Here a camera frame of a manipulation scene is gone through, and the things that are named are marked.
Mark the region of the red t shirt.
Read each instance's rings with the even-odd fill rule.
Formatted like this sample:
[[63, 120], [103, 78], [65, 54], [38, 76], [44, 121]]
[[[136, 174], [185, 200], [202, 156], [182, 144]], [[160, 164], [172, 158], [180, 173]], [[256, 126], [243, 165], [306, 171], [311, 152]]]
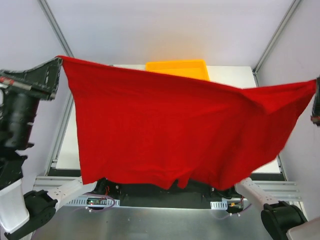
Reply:
[[241, 89], [67, 56], [81, 176], [120, 184], [225, 190], [273, 161], [316, 80]]

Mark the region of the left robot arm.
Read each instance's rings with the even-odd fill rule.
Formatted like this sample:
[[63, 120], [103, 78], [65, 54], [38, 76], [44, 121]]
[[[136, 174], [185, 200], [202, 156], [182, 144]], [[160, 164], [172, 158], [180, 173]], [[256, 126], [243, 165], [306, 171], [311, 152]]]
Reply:
[[27, 70], [0, 71], [0, 227], [8, 240], [31, 239], [73, 199], [105, 191], [99, 177], [88, 184], [78, 177], [51, 190], [23, 191], [23, 165], [34, 146], [30, 136], [40, 101], [52, 101], [59, 87], [63, 59], [59, 56]]

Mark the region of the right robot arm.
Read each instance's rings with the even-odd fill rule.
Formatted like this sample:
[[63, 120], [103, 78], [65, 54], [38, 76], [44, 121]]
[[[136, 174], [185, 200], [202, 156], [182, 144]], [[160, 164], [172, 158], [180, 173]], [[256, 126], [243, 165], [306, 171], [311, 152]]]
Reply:
[[274, 240], [318, 240], [320, 238], [320, 218], [307, 220], [296, 205], [288, 204], [271, 196], [251, 178], [240, 182], [232, 180], [225, 184], [225, 192], [230, 197], [239, 194], [247, 198], [260, 210], [264, 228]]

